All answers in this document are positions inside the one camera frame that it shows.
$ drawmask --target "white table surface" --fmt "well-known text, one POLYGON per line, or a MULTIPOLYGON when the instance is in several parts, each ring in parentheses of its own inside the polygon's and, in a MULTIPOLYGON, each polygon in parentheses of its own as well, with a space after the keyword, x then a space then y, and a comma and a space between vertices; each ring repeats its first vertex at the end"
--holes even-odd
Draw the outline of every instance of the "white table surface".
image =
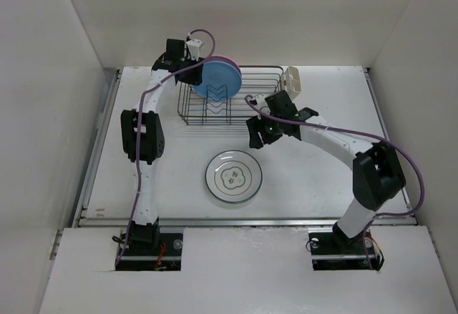
MULTIPOLYGON (((383 134, 361 67, 299 67, 302 93, 294 101, 310 107, 338 127, 383 134)), ((135 180, 122 150, 120 114, 131 109, 150 79, 150 67, 125 67, 114 103, 86 217, 127 218, 135 180)), ((351 172, 319 148, 292 137, 255 150, 246 129, 186 126, 177 115, 178 90, 160 113, 165 152, 152 180, 162 218, 329 218, 340 217, 353 194, 351 172), (219 152, 239 149, 253 155, 263 170, 259 193, 241 205, 215 199, 204 173, 219 152)), ((385 210, 406 211, 403 194, 385 210)))
POLYGON ((313 271, 301 228, 186 229, 180 272, 115 272, 119 228, 66 229, 41 314, 453 314, 425 227, 373 227, 381 272, 313 271))

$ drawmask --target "white wall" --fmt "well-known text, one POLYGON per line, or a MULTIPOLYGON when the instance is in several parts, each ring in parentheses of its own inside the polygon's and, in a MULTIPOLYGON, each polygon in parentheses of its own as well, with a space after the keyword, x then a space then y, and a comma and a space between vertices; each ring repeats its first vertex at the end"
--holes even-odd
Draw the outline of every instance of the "white wall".
MULTIPOLYGON (((427 201, 419 213, 458 301, 458 0, 411 0, 371 77, 390 137, 418 161, 427 201)), ((408 191, 417 198, 410 174, 408 191)))
POLYGON ((70 0, 0 0, 0 312, 38 309, 104 86, 70 0))
POLYGON ((240 64, 371 65, 409 0, 73 0, 106 67, 205 27, 240 64))

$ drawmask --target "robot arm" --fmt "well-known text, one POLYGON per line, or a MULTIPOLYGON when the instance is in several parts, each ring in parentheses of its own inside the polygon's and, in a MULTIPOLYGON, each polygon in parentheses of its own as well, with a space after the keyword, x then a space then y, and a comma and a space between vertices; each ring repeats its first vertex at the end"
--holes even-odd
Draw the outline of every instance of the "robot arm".
MULTIPOLYGON (((318 112, 309 108, 298 111, 286 91, 276 92, 263 100, 274 117, 330 127, 318 112)), ((352 170, 354 199, 333 227, 333 240, 340 246, 349 246, 359 239, 376 211, 406 184, 396 152, 383 142, 374 144, 350 134, 259 116, 249 119, 247 125, 251 148, 259 149, 286 134, 321 148, 352 170)))
MULTIPOLYGON (((162 156, 165 148, 165 138, 160 124, 160 111, 166 98, 173 91, 178 81, 199 85, 202 82, 203 67, 178 73, 176 77, 167 78, 173 72, 187 68, 202 61, 200 50, 203 42, 188 38, 184 40, 167 40, 166 52, 155 62, 151 71, 148 90, 163 82, 155 91, 146 94, 142 108, 142 132, 140 135, 140 170, 142 186, 139 191, 137 207, 132 221, 135 225, 154 225, 158 218, 157 203, 153 193, 152 178, 157 163, 154 161, 162 156)), ((140 102, 131 110, 121 113, 122 146, 131 161, 134 177, 137 177, 135 164, 137 120, 140 102)))

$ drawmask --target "dish rack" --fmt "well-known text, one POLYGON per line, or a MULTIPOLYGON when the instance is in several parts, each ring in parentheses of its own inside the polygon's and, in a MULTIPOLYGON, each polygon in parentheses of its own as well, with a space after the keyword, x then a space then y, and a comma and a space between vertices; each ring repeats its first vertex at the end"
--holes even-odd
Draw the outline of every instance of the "dish rack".
POLYGON ((201 97, 189 84, 180 83, 178 115, 189 125, 245 125, 245 121, 255 115, 245 103, 245 96, 277 92, 283 88, 285 72, 280 66, 240 66, 240 70, 242 87, 232 98, 228 98, 227 85, 209 86, 207 96, 201 97))

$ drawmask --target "purple cable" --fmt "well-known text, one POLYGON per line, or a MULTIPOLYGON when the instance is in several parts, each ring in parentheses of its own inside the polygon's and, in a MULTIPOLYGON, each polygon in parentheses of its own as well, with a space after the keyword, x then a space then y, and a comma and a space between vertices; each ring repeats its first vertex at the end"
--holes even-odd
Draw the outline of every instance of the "purple cable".
POLYGON ((137 136, 136 136, 136 141, 135 141, 135 165, 137 167, 137 178, 138 178, 137 193, 135 194, 134 205, 132 206, 132 211, 130 212, 130 216, 129 216, 129 222, 127 223, 127 229, 126 229, 126 236, 125 236, 125 239, 124 239, 124 245, 122 246, 120 255, 116 259, 116 263, 114 264, 115 267, 120 262, 122 256, 125 253, 125 250, 127 248, 127 245, 128 245, 127 239, 129 237, 130 224, 132 223, 132 220, 133 220, 133 217, 134 217, 134 214, 135 214, 135 208, 137 207, 137 202, 138 202, 138 199, 140 197, 140 190, 142 189, 142 173, 141 173, 141 170, 140 170, 140 138, 141 138, 141 134, 142 134, 143 102, 145 101, 145 97, 146 97, 147 94, 149 94, 149 93, 155 91, 156 89, 158 89, 168 79, 176 76, 177 74, 180 74, 180 73, 189 71, 190 69, 194 69, 196 67, 199 67, 200 65, 202 65, 207 60, 207 58, 209 58, 209 57, 211 57, 213 55, 213 53, 215 52, 216 41, 215 41, 215 37, 208 30, 206 30, 206 29, 195 29, 195 30, 191 31, 188 34, 188 36, 192 35, 194 33, 197 33, 199 31, 201 31, 203 33, 206 33, 212 39, 213 45, 212 45, 212 50, 210 51, 209 55, 207 55, 201 62, 198 62, 195 65, 192 65, 192 66, 189 66, 189 67, 185 67, 184 69, 180 69, 180 70, 178 70, 176 72, 173 72, 173 73, 167 75, 155 87, 153 87, 152 89, 144 91, 142 93, 142 96, 140 97, 140 104, 138 106, 138 117, 137 117, 137 136))
POLYGON ((400 148, 399 146, 395 145, 393 142, 390 142, 388 139, 386 139, 384 137, 380 137, 379 135, 375 135, 375 134, 371 134, 371 133, 365 133, 365 132, 359 132, 357 130, 351 130, 351 129, 322 126, 321 124, 290 121, 288 119, 280 119, 278 117, 270 116, 269 114, 260 111, 255 105, 250 103, 250 100, 252 100, 252 99, 254 99, 254 97, 252 95, 250 95, 250 94, 245 96, 246 104, 251 109, 253 109, 255 112, 257 112, 259 115, 264 116, 264 117, 266 117, 268 119, 271 119, 273 121, 277 121, 277 122, 280 122, 280 123, 295 124, 297 126, 307 126, 307 127, 313 127, 313 128, 319 128, 319 129, 327 129, 327 130, 331 130, 332 132, 354 134, 354 135, 359 135, 359 136, 362 136, 362 137, 370 137, 372 139, 376 139, 376 140, 382 141, 382 142, 386 143, 387 145, 389 145, 390 147, 393 147, 412 166, 412 169, 414 169, 414 171, 415 171, 415 174, 416 174, 416 176, 418 178, 418 183, 419 183, 419 186, 420 186, 420 196, 419 196, 419 200, 418 200, 418 203, 416 204, 416 206, 413 209, 409 210, 408 212, 380 212, 380 213, 377 213, 377 214, 374 215, 373 220, 371 220, 363 230, 364 252, 366 253, 367 260, 369 262, 369 267, 372 270, 371 261, 370 261, 370 258, 369 258, 369 253, 367 251, 365 239, 366 239, 366 231, 368 230, 369 227, 371 227, 371 225, 374 222, 374 220, 376 218, 382 217, 382 216, 392 216, 392 217, 410 216, 410 215, 414 214, 415 212, 417 212, 418 209, 420 209, 420 207, 423 205, 423 202, 424 202, 424 181, 423 181, 422 173, 420 172, 420 169, 418 168, 418 166, 415 164, 415 161, 402 148, 400 148))

